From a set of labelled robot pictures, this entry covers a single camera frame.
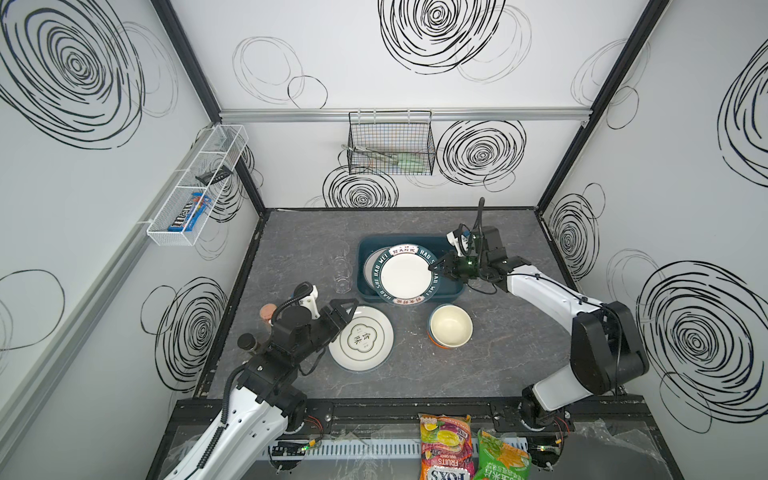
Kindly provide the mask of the teal rim hao wei plate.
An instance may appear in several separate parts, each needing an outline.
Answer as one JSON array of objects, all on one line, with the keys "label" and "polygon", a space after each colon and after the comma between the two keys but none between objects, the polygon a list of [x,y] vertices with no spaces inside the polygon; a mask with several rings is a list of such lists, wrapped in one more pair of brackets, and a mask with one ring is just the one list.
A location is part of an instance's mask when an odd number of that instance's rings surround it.
[{"label": "teal rim hao wei plate", "polygon": [[436,260],[435,254],[421,245],[404,243],[391,246],[376,261],[373,290],[393,305],[424,303],[440,287],[440,276],[428,269]]}]

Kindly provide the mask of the white plate red characters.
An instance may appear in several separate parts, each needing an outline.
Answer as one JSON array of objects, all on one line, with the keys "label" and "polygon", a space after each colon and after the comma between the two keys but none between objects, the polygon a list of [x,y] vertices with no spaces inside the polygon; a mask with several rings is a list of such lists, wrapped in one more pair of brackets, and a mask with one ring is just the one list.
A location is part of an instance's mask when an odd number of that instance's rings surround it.
[{"label": "white plate red characters", "polygon": [[366,281],[366,284],[373,288],[373,269],[376,264],[377,259],[386,251],[389,250],[389,247],[382,247],[378,250],[375,250],[372,252],[365,260],[365,263],[363,265],[363,277]]}]

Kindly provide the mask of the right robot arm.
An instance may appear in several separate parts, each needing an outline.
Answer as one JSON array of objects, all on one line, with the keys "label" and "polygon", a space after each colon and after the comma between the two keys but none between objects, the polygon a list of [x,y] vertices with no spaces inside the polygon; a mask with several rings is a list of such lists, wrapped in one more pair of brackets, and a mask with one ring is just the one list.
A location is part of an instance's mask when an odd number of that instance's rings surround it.
[{"label": "right robot arm", "polygon": [[507,255],[499,231],[462,224],[446,235],[448,253],[430,266],[467,285],[482,280],[521,298],[570,335],[569,364],[526,387],[519,412],[530,430],[549,426],[563,409],[590,396],[616,393],[645,375],[650,361],[629,307],[586,296],[545,275],[528,260]]}]

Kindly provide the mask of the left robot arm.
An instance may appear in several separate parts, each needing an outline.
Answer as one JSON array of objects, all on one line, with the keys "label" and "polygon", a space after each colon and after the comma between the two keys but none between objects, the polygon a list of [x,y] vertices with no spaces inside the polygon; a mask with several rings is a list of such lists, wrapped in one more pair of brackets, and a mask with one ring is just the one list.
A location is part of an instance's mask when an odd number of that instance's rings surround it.
[{"label": "left robot arm", "polygon": [[276,309],[266,344],[225,382],[218,418],[168,479],[240,479],[267,446],[305,417],[307,395],[294,386],[301,363],[351,323],[356,299],[312,309],[291,299]]}]

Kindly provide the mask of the teal plastic bin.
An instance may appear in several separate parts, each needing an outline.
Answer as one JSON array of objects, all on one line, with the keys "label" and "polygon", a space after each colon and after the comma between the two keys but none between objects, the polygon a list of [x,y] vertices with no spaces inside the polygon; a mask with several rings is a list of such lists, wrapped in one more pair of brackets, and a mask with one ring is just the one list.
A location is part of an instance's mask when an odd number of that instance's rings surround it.
[{"label": "teal plastic bin", "polygon": [[430,269],[452,251],[443,235],[367,236],[358,246],[358,292],[368,302],[396,306],[452,302],[465,286]]}]

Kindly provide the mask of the dark cap bottle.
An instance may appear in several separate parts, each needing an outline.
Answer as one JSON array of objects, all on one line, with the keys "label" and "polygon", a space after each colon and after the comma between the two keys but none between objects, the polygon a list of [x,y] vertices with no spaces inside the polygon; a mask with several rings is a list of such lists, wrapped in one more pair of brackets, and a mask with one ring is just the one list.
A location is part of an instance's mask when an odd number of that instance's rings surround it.
[{"label": "dark cap bottle", "polygon": [[237,347],[249,355],[255,355],[259,348],[259,342],[251,333],[243,333],[237,339]]}]

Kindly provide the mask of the cream bowl teal outside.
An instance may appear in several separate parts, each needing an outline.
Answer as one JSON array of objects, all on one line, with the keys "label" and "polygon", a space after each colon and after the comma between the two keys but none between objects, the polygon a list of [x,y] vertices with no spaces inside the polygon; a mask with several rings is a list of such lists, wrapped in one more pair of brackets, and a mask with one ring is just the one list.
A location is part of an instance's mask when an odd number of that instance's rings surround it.
[{"label": "cream bowl teal outside", "polygon": [[464,346],[472,338],[473,322],[462,308],[452,304],[438,306],[428,320],[428,335],[455,349]]}]

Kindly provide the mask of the orange bowl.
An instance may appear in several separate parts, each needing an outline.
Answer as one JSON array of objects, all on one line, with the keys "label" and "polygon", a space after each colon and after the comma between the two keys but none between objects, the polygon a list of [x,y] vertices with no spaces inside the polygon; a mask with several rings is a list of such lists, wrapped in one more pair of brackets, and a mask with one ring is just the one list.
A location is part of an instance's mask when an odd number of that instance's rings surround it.
[{"label": "orange bowl", "polygon": [[445,345],[441,344],[440,342],[438,342],[437,340],[435,340],[435,339],[434,339],[432,336],[429,336],[429,335],[428,335],[428,339],[430,340],[430,342],[431,342],[432,344],[434,344],[434,345],[435,345],[435,346],[437,346],[438,348],[441,348],[441,349],[444,349],[444,350],[450,350],[450,347],[446,347]]}]

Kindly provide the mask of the green item in basket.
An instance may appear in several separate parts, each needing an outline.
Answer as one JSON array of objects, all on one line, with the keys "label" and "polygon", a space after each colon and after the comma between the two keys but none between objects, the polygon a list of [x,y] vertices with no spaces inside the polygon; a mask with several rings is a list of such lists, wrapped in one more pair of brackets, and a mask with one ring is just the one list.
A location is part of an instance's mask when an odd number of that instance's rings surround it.
[{"label": "green item in basket", "polygon": [[394,157],[397,167],[405,174],[425,174],[430,171],[429,157],[422,154],[398,153]]}]

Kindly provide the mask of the metal tongs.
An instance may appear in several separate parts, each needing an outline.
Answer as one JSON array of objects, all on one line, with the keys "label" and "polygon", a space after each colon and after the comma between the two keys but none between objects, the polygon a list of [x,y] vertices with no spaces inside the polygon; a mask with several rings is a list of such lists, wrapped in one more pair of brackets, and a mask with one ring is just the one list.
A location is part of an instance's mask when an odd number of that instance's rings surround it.
[{"label": "metal tongs", "polygon": [[346,145],[346,144],[342,144],[341,147],[344,150],[346,150],[348,153],[362,154],[362,155],[364,155],[364,156],[366,156],[366,157],[368,157],[368,158],[370,158],[372,160],[375,160],[377,162],[383,162],[383,163],[387,163],[387,164],[391,164],[391,165],[398,165],[399,164],[399,160],[394,155],[391,155],[391,154],[386,154],[386,153],[383,153],[383,152],[372,150],[372,149],[367,148],[367,147],[355,147],[355,146],[349,146],[349,145]]}]

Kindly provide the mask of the blue candy packet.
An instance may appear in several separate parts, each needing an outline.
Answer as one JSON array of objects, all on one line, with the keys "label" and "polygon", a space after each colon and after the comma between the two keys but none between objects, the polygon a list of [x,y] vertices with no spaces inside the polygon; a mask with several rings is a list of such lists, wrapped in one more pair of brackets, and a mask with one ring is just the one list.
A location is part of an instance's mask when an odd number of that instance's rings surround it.
[{"label": "blue candy packet", "polygon": [[205,212],[211,200],[203,193],[191,193],[179,214],[167,227],[168,232],[187,232],[194,229],[198,218]]}]

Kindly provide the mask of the pink fruit candy bag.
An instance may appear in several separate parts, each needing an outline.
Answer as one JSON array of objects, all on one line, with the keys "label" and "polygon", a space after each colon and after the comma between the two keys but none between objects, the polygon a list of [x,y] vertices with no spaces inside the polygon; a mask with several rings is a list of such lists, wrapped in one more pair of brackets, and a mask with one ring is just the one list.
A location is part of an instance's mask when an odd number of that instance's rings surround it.
[{"label": "pink fruit candy bag", "polygon": [[420,479],[472,479],[471,417],[419,415]]}]

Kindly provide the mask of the green snack bag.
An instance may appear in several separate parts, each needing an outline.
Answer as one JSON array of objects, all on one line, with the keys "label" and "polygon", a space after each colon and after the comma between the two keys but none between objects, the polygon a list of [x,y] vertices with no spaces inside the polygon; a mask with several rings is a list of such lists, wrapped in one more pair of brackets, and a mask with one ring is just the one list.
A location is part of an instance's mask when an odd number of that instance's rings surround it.
[{"label": "green snack bag", "polygon": [[531,457],[485,430],[478,431],[478,467],[474,480],[526,480]]}]

